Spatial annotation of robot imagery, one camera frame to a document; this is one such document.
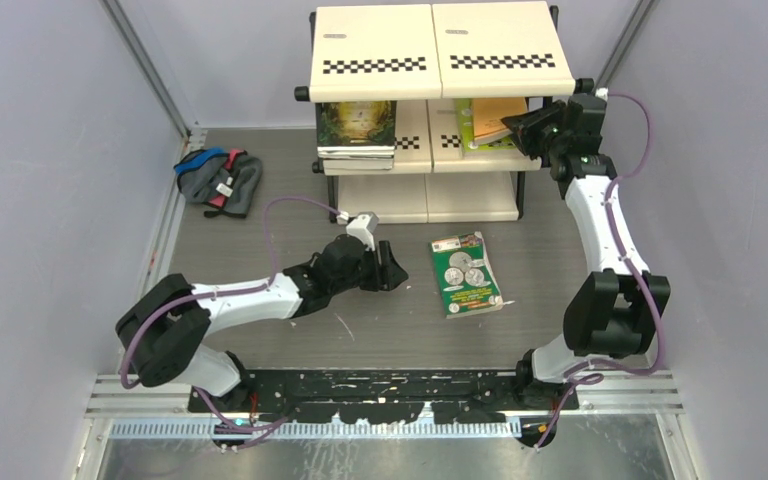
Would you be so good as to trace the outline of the orange Huckleberry Finn book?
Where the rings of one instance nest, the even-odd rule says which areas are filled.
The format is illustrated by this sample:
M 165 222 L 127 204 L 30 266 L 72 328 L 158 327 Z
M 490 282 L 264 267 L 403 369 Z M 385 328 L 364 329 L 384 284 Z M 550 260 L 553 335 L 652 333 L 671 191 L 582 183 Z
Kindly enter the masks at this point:
M 475 146 L 487 145 L 503 139 L 510 130 L 503 118 L 528 112 L 528 100 L 524 97 L 475 98 L 471 100 L 473 140 Z

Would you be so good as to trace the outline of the lime green cartoon book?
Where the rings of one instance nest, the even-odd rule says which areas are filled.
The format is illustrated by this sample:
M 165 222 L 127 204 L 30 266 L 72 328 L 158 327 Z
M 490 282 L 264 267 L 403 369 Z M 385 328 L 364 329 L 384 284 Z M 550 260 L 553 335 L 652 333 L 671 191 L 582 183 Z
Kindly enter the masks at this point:
M 456 121 L 461 135 L 461 145 L 465 156 L 467 155 L 479 155 L 479 154 L 493 154 L 500 155 L 503 152 L 513 152 L 516 150 L 516 146 L 511 139 L 511 132 L 508 136 L 501 140 L 492 142 L 487 145 L 475 146 L 472 144 L 473 140 L 473 124 L 472 124 L 472 111 L 471 111 L 472 99 L 455 99 L 455 115 Z

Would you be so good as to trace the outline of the dark green cartoon book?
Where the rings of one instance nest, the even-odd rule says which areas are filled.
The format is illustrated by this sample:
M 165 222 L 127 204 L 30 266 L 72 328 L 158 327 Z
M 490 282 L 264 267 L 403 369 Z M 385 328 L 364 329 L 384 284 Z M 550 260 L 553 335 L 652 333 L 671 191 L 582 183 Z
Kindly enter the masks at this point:
M 481 231 L 431 241 L 430 253 L 447 319 L 504 307 Z

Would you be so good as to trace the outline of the green Alice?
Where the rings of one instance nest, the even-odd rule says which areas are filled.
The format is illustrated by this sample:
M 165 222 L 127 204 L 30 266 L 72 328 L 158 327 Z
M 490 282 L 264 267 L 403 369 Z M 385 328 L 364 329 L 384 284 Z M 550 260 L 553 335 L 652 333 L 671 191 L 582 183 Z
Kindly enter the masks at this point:
M 323 102 L 316 107 L 319 148 L 395 148 L 395 101 Z

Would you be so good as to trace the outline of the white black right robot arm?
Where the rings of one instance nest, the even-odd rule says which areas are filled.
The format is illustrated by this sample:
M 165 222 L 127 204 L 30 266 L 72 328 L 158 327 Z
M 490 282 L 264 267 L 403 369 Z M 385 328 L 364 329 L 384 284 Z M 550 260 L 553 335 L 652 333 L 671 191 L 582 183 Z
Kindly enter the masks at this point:
M 637 249 L 620 202 L 624 177 L 601 151 L 612 96 L 607 89 L 577 93 L 502 120 L 520 152 L 549 169 L 574 218 L 588 269 L 564 312 L 561 334 L 517 365 L 515 396 L 527 410 L 542 409 L 592 367 L 623 370 L 625 358 L 659 341 L 671 287 Z

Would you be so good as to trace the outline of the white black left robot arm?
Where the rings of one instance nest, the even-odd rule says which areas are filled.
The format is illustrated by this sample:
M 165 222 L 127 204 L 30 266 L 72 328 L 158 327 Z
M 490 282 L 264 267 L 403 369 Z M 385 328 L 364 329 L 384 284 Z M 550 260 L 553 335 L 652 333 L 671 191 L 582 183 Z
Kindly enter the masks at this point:
M 121 381 L 127 389 L 188 384 L 225 411 L 240 412 L 252 397 L 249 376 L 236 355 L 207 347 L 205 338 L 257 321 L 307 316 L 350 290 L 389 292 L 408 278 L 389 242 L 370 248 L 348 234 L 273 278 L 204 285 L 170 274 L 115 325 L 125 349 Z

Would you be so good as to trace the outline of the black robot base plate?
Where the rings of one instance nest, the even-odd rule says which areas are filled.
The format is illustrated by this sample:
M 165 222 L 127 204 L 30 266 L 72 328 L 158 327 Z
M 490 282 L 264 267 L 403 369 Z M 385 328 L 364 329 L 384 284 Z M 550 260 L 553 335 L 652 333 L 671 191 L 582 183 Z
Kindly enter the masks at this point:
M 579 405 L 568 383 L 536 379 L 529 368 L 497 369 L 242 369 L 241 378 L 186 373 L 179 382 L 202 388 L 188 408 L 242 414 L 267 423 L 289 420 L 349 425 L 418 421 L 424 409 L 437 424 L 502 423 L 507 415 L 549 413 Z

